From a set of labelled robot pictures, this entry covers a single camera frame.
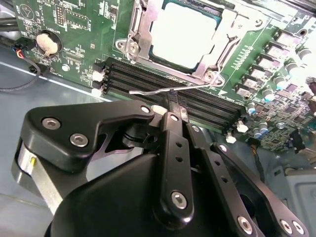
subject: cable connector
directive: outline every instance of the cable connector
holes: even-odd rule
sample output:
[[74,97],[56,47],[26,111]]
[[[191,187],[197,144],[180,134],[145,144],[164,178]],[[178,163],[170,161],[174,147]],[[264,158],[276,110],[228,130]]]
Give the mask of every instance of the cable connector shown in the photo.
[[14,47],[20,49],[22,52],[31,51],[36,47],[36,41],[34,39],[21,37],[16,41]]
[[[40,75],[43,76],[45,73],[47,73],[49,71],[49,67],[46,66],[46,65],[43,65],[43,64],[39,64],[39,63],[36,63],[36,65],[38,66],[38,68],[40,69]],[[34,74],[37,74],[38,73],[38,70],[35,66],[31,65],[29,67],[29,71],[31,73],[34,73]]]

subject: black cable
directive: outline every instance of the black cable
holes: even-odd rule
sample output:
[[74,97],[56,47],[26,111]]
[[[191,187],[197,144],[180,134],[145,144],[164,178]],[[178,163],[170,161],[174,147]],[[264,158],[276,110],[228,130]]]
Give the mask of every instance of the black cable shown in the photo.
[[13,92],[13,91],[25,89],[25,88],[33,85],[40,78],[41,71],[40,71],[39,66],[35,62],[33,62],[32,60],[30,60],[28,58],[23,58],[23,60],[35,67],[37,72],[36,72],[34,79],[31,80],[30,82],[24,84],[24,85],[10,87],[10,88],[0,88],[0,92]]
[[15,45],[15,41],[7,37],[0,36],[0,45],[4,47],[12,48]]
[[18,25],[0,26],[0,32],[19,31]]
[[0,18],[0,25],[7,25],[7,24],[16,25],[17,24],[16,18],[15,17]]
[[251,148],[252,148],[252,153],[253,153],[254,158],[255,158],[255,164],[256,164],[257,170],[259,172],[260,179],[263,183],[265,183],[265,181],[266,181],[265,173],[264,173],[263,166],[260,162],[259,155],[257,153],[257,147],[254,145],[251,145]]

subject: screw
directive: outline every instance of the screw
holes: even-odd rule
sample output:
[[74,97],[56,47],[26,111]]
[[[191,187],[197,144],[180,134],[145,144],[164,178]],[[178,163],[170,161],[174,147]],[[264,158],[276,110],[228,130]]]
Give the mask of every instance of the screw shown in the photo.
[[118,48],[123,48],[124,47],[124,44],[122,42],[119,42],[118,43]]
[[289,226],[289,224],[286,221],[281,220],[280,223],[286,232],[288,232],[290,235],[293,233],[292,228]]
[[250,222],[244,218],[243,216],[239,216],[237,218],[239,226],[242,228],[243,231],[246,232],[246,234],[251,235],[252,234],[252,226]]
[[195,132],[199,132],[199,128],[197,126],[193,125],[192,128]]
[[293,222],[293,225],[295,226],[297,232],[300,233],[301,235],[303,235],[304,234],[304,230],[301,227],[301,225],[298,224],[296,221],[292,221],[292,222]]
[[45,118],[41,123],[44,128],[49,130],[56,130],[60,128],[60,122],[55,118]]
[[129,48],[132,53],[136,53],[138,50],[138,44],[136,42],[133,42],[129,45]]
[[174,121],[178,121],[178,120],[179,120],[175,115],[171,115],[170,117],[171,117],[172,120],[174,120]]
[[259,27],[259,26],[261,26],[263,24],[263,21],[261,20],[261,19],[257,19],[256,20],[256,27]]
[[145,113],[149,113],[150,112],[150,109],[148,109],[146,106],[142,106],[140,107],[142,109],[143,112]]
[[276,124],[276,127],[277,127],[278,129],[284,129],[284,128],[285,128],[285,123],[284,123],[284,122],[278,122],[278,123]]
[[185,209],[187,207],[186,198],[179,192],[173,192],[171,194],[171,200],[179,209]]
[[85,147],[88,145],[88,138],[80,133],[75,133],[70,137],[70,142],[76,147]]
[[226,149],[226,147],[225,147],[224,145],[219,145],[219,148],[220,148],[223,152],[226,152],[226,151],[227,151],[227,149]]

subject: ic chip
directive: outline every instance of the ic chip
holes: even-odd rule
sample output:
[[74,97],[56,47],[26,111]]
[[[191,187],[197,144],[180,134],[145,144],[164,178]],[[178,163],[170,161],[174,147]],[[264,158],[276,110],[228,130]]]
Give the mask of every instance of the ic chip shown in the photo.
[[260,122],[261,120],[262,120],[262,118],[261,117],[255,117],[255,119],[254,119],[256,122]]
[[263,109],[264,109],[264,107],[261,106],[261,105],[256,106],[256,111],[257,111],[258,113],[261,112]]
[[293,107],[287,107],[287,109],[285,110],[287,113],[292,113],[296,110],[296,108]]
[[296,117],[295,119],[294,119],[294,121],[295,122],[298,122],[298,123],[301,123],[301,122],[303,122],[305,120],[305,118],[302,118],[302,117]]
[[114,15],[116,15],[118,13],[118,9],[113,7],[113,6],[111,6],[110,9],[109,9],[109,12],[114,14]]
[[288,85],[288,87],[286,88],[287,91],[293,92],[294,90],[296,90],[297,86],[294,84],[290,84]]

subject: cpu socket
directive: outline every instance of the cpu socket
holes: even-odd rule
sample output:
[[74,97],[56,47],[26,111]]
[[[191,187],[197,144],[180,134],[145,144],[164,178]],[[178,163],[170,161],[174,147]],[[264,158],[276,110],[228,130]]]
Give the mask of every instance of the cpu socket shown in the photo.
[[205,0],[135,0],[129,34],[116,47],[131,63],[183,82],[223,86],[220,73],[240,41],[267,21],[246,8]]

